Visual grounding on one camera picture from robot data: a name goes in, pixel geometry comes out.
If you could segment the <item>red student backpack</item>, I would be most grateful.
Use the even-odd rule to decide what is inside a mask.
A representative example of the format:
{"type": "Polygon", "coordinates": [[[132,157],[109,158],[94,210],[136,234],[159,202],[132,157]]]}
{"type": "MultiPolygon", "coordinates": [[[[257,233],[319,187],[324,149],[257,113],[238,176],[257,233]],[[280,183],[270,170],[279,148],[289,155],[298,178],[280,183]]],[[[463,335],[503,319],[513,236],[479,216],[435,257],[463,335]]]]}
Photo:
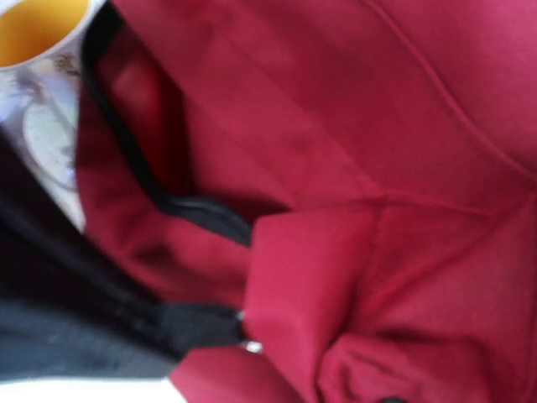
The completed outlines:
{"type": "Polygon", "coordinates": [[[245,348],[189,402],[536,399],[533,1],[109,1],[86,234],[245,348]]]}

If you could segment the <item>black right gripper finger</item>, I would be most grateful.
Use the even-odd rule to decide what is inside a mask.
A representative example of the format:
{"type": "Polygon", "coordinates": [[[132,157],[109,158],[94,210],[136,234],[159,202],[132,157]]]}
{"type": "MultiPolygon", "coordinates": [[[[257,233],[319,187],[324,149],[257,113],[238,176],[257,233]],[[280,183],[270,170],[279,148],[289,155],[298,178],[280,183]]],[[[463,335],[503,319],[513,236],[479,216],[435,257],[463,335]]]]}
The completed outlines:
{"type": "Polygon", "coordinates": [[[2,377],[164,378],[244,340],[233,309],[163,303],[111,264],[1,142],[2,377]]]}

